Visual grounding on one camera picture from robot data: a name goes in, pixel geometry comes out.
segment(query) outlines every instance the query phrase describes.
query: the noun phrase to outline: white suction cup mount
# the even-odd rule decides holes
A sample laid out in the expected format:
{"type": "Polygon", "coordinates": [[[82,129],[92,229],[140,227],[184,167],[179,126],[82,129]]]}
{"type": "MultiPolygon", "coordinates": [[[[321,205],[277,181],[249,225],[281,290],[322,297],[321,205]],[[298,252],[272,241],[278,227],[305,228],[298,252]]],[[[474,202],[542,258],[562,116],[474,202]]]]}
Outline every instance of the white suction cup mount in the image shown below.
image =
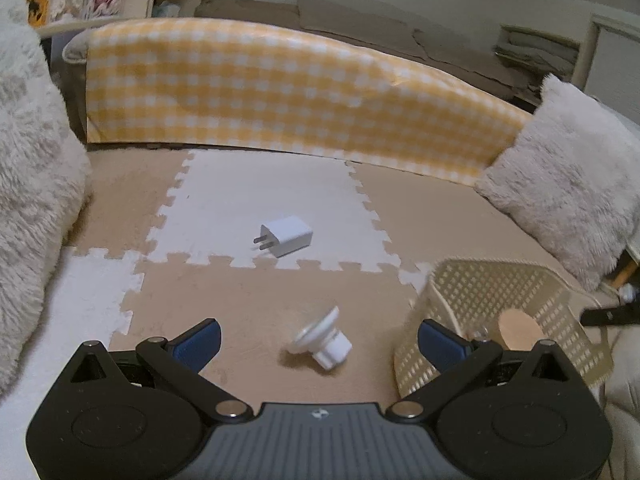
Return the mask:
{"type": "Polygon", "coordinates": [[[287,350],[292,354],[311,352],[325,370],[343,362],[351,351],[351,342],[335,327],[340,310],[334,306],[321,319],[302,329],[287,350]]]}

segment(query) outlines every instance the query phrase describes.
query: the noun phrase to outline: white power adapter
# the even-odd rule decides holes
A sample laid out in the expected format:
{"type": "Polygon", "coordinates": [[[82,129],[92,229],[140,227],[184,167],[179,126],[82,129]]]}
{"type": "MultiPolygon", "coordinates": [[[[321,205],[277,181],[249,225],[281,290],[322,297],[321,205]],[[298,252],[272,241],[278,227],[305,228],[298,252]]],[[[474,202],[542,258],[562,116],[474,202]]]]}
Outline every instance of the white power adapter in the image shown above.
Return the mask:
{"type": "Polygon", "coordinates": [[[268,249],[279,258],[311,245],[314,232],[297,216],[287,216],[260,226],[260,236],[254,244],[261,244],[260,250],[268,249]]]}

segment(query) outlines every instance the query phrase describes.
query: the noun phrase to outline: metal screw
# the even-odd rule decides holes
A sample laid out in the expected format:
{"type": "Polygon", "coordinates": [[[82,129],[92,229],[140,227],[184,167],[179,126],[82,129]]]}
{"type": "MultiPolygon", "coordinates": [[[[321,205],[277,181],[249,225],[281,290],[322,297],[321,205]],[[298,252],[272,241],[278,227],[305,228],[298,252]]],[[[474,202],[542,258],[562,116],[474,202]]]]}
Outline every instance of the metal screw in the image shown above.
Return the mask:
{"type": "Polygon", "coordinates": [[[414,418],[420,415],[424,409],[421,404],[414,400],[401,400],[391,407],[391,411],[402,418],[414,418]]]}
{"type": "Polygon", "coordinates": [[[220,415],[235,417],[242,415],[247,410],[247,408],[248,406],[244,402],[242,402],[242,400],[230,399],[219,402],[216,406],[216,411],[220,415]]]}

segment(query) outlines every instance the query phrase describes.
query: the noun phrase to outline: brown sofa cushion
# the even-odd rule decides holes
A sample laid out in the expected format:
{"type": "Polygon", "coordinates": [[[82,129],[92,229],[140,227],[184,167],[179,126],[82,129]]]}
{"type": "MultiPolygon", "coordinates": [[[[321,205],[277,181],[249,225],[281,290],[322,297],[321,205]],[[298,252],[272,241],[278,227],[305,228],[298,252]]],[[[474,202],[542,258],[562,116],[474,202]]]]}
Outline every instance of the brown sofa cushion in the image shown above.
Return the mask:
{"type": "Polygon", "coordinates": [[[409,26],[398,20],[364,14],[325,0],[298,0],[298,9],[303,30],[328,32],[408,56],[423,54],[409,26]]]}
{"type": "Polygon", "coordinates": [[[255,0],[214,0],[195,10],[196,18],[221,18],[241,22],[267,23],[300,30],[298,7],[255,0]]]}
{"type": "Polygon", "coordinates": [[[478,52],[462,45],[446,44],[441,36],[434,36],[423,30],[416,30],[414,38],[423,47],[423,55],[434,61],[457,66],[504,85],[514,86],[511,70],[500,63],[500,60],[491,52],[478,52]]]}
{"type": "Polygon", "coordinates": [[[366,43],[364,41],[354,40],[353,38],[347,38],[346,36],[338,36],[337,34],[331,34],[330,32],[314,32],[314,34],[318,34],[319,36],[324,36],[326,38],[331,38],[332,40],[338,40],[344,43],[349,43],[354,46],[372,48],[373,50],[377,50],[378,52],[382,52],[383,54],[402,57],[403,59],[408,59],[409,61],[415,61],[416,63],[437,68],[438,70],[442,70],[447,74],[451,74],[453,77],[457,77],[458,79],[464,81],[465,83],[468,83],[471,86],[475,86],[476,88],[479,88],[482,91],[487,92],[488,94],[495,95],[500,99],[508,100],[514,96],[514,89],[512,86],[503,85],[502,83],[500,83],[499,81],[496,81],[495,79],[490,79],[476,72],[470,72],[469,70],[465,70],[464,68],[460,68],[459,66],[456,66],[456,65],[435,61],[433,59],[428,58],[424,54],[422,54],[421,57],[409,56],[408,54],[403,54],[402,52],[398,52],[390,48],[385,48],[379,45],[373,45],[370,43],[366,43]]]}

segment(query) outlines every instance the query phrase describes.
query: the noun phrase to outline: floor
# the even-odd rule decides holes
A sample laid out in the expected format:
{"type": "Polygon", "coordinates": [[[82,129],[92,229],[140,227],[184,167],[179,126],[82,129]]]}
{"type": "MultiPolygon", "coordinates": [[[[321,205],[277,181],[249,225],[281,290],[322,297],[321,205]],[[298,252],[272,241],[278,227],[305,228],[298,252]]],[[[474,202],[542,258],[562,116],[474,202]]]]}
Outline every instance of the floor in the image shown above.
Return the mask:
{"type": "Polygon", "coordinates": [[[250,403],[398,398],[392,349],[425,276],[452,256],[560,265],[469,187],[402,171],[287,153],[98,150],[93,198],[81,213],[45,316],[0,405],[0,477],[36,479],[24,431],[84,340],[131,349],[206,317],[223,330],[202,374],[250,403]],[[311,246],[276,260],[253,244],[260,224],[290,214],[311,246]],[[300,312],[340,307],[353,343],[322,372],[283,348],[300,312]]]}

